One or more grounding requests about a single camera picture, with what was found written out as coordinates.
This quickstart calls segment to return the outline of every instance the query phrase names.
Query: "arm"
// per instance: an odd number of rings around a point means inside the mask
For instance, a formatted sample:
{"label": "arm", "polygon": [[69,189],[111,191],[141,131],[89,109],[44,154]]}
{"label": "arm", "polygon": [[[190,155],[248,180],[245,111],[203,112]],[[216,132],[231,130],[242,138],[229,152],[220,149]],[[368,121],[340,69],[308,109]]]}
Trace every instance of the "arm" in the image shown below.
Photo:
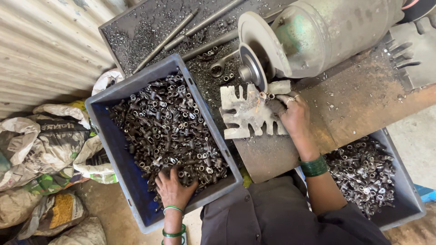
{"label": "arm", "polygon": [[[300,154],[301,161],[310,162],[318,159],[320,152],[310,132],[309,106],[300,95],[297,96],[296,93],[294,95],[295,100],[291,100],[286,95],[277,95],[277,99],[281,100],[287,109],[281,103],[275,107],[271,105],[271,108],[279,114]],[[316,215],[339,210],[347,205],[329,172],[316,177],[306,177],[306,183],[310,205]]]}
{"label": "arm", "polygon": [[[163,207],[174,206],[182,211],[185,210],[189,199],[198,187],[197,180],[191,186],[183,187],[179,182],[176,167],[170,170],[170,178],[163,171],[160,171],[155,182],[157,184],[157,192],[162,198]],[[180,232],[182,230],[182,217],[183,214],[177,209],[167,209],[165,211],[163,230],[168,234]],[[182,237],[164,237],[163,242],[165,245],[181,244]]]}

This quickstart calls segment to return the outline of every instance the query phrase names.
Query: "person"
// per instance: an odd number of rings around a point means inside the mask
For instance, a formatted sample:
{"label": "person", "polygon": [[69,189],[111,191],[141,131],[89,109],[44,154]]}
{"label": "person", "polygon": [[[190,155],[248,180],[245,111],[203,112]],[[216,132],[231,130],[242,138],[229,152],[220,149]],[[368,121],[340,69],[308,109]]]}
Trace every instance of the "person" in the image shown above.
{"label": "person", "polygon": [[[311,135],[306,101],[298,94],[276,98],[268,105],[280,117],[300,154],[307,187],[292,170],[249,188],[235,188],[203,207],[201,244],[390,244],[356,204],[347,203],[336,186]],[[159,172],[156,184],[164,207],[172,207],[165,209],[163,231],[177,235],[184,231],[182,212],[198,182],[183,187],[172,168],[170,177]],[[179,235],[164,237],[163,242],[179,245],[183,241]]]}

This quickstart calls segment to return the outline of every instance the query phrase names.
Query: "dark shirt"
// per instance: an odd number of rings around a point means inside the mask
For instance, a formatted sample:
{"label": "dark shirt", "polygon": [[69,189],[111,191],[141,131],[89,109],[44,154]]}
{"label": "dark shirt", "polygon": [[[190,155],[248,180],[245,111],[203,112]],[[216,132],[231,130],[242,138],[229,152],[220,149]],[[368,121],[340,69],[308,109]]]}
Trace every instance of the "dark shirt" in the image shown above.
{"label": "dark shirt", "polygon": [[316,216],[296,176],[251,184],[248,189],[240,186],[206,205],[201,244],[390,244],[355,204]]}

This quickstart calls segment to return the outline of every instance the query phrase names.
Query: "bench grinder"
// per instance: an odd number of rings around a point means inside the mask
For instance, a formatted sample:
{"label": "bench grinder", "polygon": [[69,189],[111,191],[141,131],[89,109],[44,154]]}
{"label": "bench grinder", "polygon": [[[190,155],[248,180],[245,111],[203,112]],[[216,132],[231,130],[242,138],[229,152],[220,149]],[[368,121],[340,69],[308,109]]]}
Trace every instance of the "bench grinder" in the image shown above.
{"label": "bench grinder", "polygon": [[378,43],[404,17],[405,0],[298,0],[271,26],[254,12],[238,22],[239,74],[260,91],[268,80],[314,77]]}

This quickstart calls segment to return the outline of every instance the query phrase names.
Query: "wrench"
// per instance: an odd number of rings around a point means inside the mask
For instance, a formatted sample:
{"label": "wrench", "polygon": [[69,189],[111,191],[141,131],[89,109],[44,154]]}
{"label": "wrench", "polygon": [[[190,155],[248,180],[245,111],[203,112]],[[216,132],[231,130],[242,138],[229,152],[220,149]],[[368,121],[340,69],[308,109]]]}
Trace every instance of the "wrench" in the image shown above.
{"label": "wrench", "polygon": [[225,63],[230,59],[239,55],[239,49],[233,51],[232,53],[226,55],[224,58],[219,59],[216,63],[213,63],[209,68],[209,73],[214,78],[219,78],[224,74]]}

